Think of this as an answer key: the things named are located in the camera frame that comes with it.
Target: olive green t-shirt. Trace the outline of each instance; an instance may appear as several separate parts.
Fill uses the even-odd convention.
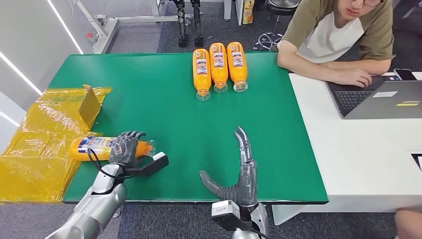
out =
[[[302,0],[283,37],[297,54],[320,64],[334,61],[358,42],[362,60],[387,60],[393,51],[393,7],[385,0],[364,16],[337,28],[338,0]]]

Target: black wire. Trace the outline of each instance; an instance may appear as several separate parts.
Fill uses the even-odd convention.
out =
[[[98,162],[98,164],[97,164],[97,163],[96,163],[96,162],[92,159],[91,152],[92,152],[92,154],[94,155],[95,160]],[[131,175],[131,176],[124,176],[124,177],[118,177],[118,176],[111,175],[111,174],[109,174],[109,173],[105,172],[105,171],[102,169],[102,167],[101,167],[101,163],[100,163],[100,161],[98,160],[97,154],[94,152],[94,150],[93,150],[92,148],[88,148],[88,149],[87,149],[87,153],[88,153],[88,158],[90,158],[90,161],[91,161],[92,163],[94,163],[94,165],[95,165],[95,167],[98,169],[98,171],[100,171],[100,172],[101,172],[101,173],[103,173],[104,175],[106,175],[106,176],[108,176],[108,177],[110,177],[110,178],[118,179],[118,180],[125,180],[125,179],[129,179],[129,178],[133,178],[133,177],[135,177],[135,175]]]
[[[267,235],[263,234],[262,232],[260,232],[260,231],[258,231],[258,230],[256,230],[256,229],[254,229],[254,228],[251,228],[251,232],[253,232],[253,233],[256,233],[256,234],[260,235],[262,238],[270,239]]]

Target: smartphone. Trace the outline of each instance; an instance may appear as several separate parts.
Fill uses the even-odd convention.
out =
[[[402,81],[417,81],[416,77],[409,69],[394,69],[394,74]]]

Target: plastic bottle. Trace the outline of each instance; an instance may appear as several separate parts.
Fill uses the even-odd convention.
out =
[[[108,160],[111,152],[111,147],[114,145],[116,137],[78,137],[75,138],[69,147],[69,153],[76,161],[89,161],[87,150],[92,148],[98,157],[98,160]],[[155,142],[150,140],[148,142],[138,141],[135,157],[149,155],[152,156],[155,152]]]
[[[210,56],[205,49],[196,49],[192,56],[194,68],[194,86],[197,89],[197,99],[206,101],[211,97]]]
[[[211,78],[214,81],[214,91],[217,93],[227,91],[227,54],[223,44],[213,43],[210,46],[210,65]]]
[[[239,42],[231,42],[227,45],[227,61],[230,78],[234,82],[233,89],[237,92],[243,92],[248,89],[246,82],[247,69],[245,53]]]

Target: green tabletop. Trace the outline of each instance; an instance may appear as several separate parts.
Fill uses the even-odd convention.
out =
[[[147,178],[125,181],[127,201],[212,202],[199,171],[223,186],[237,182],[239,149],[233,136],[241,125],[257,163],[261,202],[326,203],[314,153],[287,71],[276,54],[246,53],[249,89],[196,99],[192,54],[71,55],[49,88],[112,87],[92,131],[117,136],[139,130],[157,142],[170,164]],[[82,199],[97,170],[83,162],[64,202]]]

